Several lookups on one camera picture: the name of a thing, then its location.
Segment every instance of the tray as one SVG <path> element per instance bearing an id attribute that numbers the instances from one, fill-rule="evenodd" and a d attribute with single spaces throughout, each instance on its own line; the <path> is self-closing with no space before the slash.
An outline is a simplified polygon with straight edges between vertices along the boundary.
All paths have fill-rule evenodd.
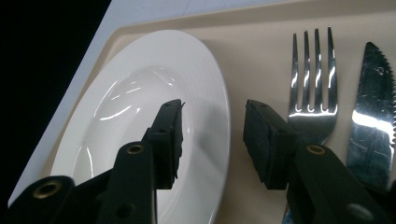
<path id="1" fill-rule="evenodd" d="M 265 189 L 242 141 L 246 100 L 262 101 L 286 119 L 292 35 L 297 34 L 301 48 L 303 32 L 307 30 L 313 40 L 314 29 L 319 28 L 324 54 L 327 52 L 326 30 L 331 26 L 337 61 L 339 117 L 326 146 L 345 161 L 364 45 L 368 41 L 374 42 L 382 49 L 390 66 L 396 68 L 395 21 L 395 1 L 331 0 L 288 1 L 125 26 L 107 40 L 79 98 L 106 63 L 138 37 L 166 29 L 181 30 L 196 36 L 218 61 L 232 111 L 229 174 L 223 200 L 212 221 L 280 223 L 287 203 L 286 191 Z M 50 172 L 61 136 L 42 176 Z"/>

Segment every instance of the silver knife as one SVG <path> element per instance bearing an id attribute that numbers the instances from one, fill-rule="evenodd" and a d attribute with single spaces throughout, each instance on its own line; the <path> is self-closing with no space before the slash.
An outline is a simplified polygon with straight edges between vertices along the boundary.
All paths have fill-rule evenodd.
<path id="1" fill-rule="evenodd" d="M 393 160 L 395 83 L 388 61 L 368 42 L 361 67 L 346 167 L 371 189 L 388 190 Z"/>

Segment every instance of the fork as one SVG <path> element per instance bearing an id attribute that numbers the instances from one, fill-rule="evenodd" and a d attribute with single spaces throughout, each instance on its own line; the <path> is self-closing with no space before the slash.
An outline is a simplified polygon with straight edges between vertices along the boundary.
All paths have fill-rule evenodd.
<path id="1" fill-rule="evenodd" d="M 291 67 L 291 87 L 288 124 L 299 134 L 301 144 L 324 144 L 334 129 L 337 118 L 337 79 L 335 70 L 332 28 L 328 27 L 328 85 L 323 82 L 318 29 L 315 29 L 315 86 L 310 87 L 311 60 L 309 57 L 308 32 L 304 32 L 304 81 L 302 95 L 299 97 L 299 67 L 297 36 L 293 35 L 293 53 Z M 283 224 L 293 223 L 292 215 L 287 208 Z"/>

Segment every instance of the fork tine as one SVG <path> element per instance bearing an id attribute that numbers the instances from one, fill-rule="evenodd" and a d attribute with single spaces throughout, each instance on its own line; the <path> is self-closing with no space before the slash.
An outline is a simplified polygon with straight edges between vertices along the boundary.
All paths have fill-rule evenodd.
<path id="1" fill-rule="evenodd" d="M 322 78 L 321 78 L 321 55 L 319 30 L 315 29 L 315 67 L 317 76 L 315 78 L 315 110 L 320 112 L 322 109 Z"/>
<path id="2" fill-rule="evenodd" d="M 337 75 L 335 70 L 334 45 L 332 43 L 332 27 L 328 27 L 329 51 L 329 112 L 337 110 Z"/>
<path id="3" fill-rule="evenodd" d="M 309 73 L 311 67 L 311 60 L 309 58 L 309 41 L 308 32 L 304 32 L 304 92 L 302 110 L 309 110 Z"/>
<path id="4" fill-rule="evenodd" d="M 296 111 L 298 97 L 298 52 L 297 52 L 297 36 L 293 35 L 293 55 L 291 65 L 291 89 L 290 89 L 290 105 L 289 111 Z"/>

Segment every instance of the ceramic plate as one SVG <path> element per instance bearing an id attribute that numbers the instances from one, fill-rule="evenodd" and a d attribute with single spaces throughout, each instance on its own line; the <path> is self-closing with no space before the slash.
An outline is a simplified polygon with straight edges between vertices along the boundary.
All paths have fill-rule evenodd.
<path id="1" fill-rule="evenodd" d="M 158 190 L 158 221 L 210 223 L 228 170 L 229 103 L 213 55 L 184 32 L 144 35 L 106 65 L 70 119 L 51 174 L 79 184 L 111 169 L 119 148 L 140 141 L 174 99 L 185 103 L 183 155 L 173 188 Z"/>

